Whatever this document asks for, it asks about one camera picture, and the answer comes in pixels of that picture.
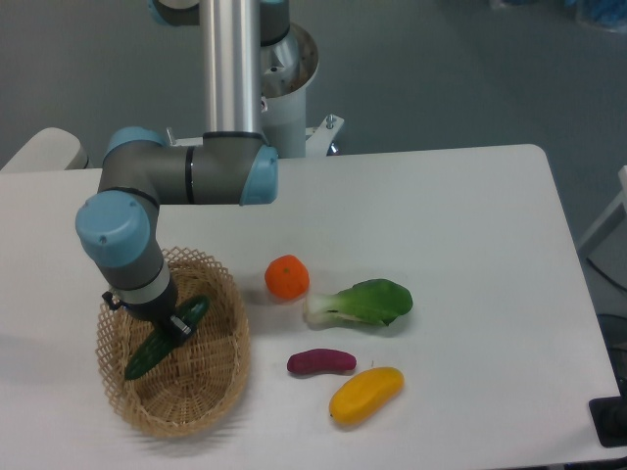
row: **bok choy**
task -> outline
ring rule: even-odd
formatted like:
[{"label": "bok choy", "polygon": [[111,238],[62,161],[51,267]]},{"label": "bok choy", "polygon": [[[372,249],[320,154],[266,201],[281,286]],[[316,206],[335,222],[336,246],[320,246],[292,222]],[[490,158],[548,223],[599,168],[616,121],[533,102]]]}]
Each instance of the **bok choy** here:
[{"label": "bok choy", "polygon": [[310,324],[349,320],[387,326],[412,307],[405,287],[388,279],[371,279],[335,295],[308,294],[304,317]]}]

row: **white chair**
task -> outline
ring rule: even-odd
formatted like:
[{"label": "white chair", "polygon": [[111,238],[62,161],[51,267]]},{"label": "white chair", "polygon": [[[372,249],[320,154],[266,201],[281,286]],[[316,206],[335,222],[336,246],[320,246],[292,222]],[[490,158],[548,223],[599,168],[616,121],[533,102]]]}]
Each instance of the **white chair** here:
[{"label": "white chair", "polygon": [[0,173],[26,173],[91,167],[76,137],[49,127],[38,132],[0,169]]},{"label": "white chair", "polygon": [[627,214],[627,166],[620,168],[618,179],[622,191],[609,203],[576,244],[581,259],[586,259],[607,236],[625,219]]}]

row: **silver metal tube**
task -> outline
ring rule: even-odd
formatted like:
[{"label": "silver metal tube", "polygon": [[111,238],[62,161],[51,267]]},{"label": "silver metal tube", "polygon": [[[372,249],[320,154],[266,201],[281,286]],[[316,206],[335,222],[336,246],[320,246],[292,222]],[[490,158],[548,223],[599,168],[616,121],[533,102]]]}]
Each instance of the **silver metal tube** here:
[{"label": "silver metal tube", "polygon": [[262,132],[259,0],[201,0],[210,132]]}]

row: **orange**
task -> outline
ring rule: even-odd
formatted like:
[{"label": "orange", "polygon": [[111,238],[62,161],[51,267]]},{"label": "orange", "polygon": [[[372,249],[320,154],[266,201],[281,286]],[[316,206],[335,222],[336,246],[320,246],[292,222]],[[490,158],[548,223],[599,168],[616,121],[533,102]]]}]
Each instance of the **orange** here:
[{"label": "orange", "polygon": [[278,298],[291,301],[307,292],[310,274],[294,255],[285,255],[269,264],[265,270],[265,284]]}]

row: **toy vegetable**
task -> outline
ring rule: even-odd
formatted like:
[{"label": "toy vegetable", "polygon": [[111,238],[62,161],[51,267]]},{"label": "toy vegetable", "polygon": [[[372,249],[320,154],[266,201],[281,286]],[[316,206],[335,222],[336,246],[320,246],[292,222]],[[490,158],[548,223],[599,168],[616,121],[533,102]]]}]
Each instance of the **toy vegetable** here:
[{"label": "toy vegetable", "polygon": [[357,360],[347,352],[336,350],[310,350],[292,355],[287,370],[296,375],[316,372],[347,372],[354,370]]},{"label": "toy vegetable", "polygon": [[[176,314],[188,326],[196,327],[208,309],[209,299],[206,296],[196,296],[181,304]],[[128,362],[124,370],[124,380],[135,380],[148,373],[174,348],[176,344],[168,333],[155,328]]]},{"label": "toy vegetable", "polygon": [[360,424],[396,395],[404,384],[403,374],[394,367],[366,370],[335,393],[329,412],[338,424]]},{"label": "toy vegetable", "polygon": [[371,279],[332,296],[309,294],[305,321],[310,324],[350,320],[389,325],[413,307],[411,293],[387,279]]},{"label": "toy vegetable", "polygon": [[307,292],[310,274],[298,258],[285,255],[269,264],[265,271],[265,284],[276,297],[291,301]]}]

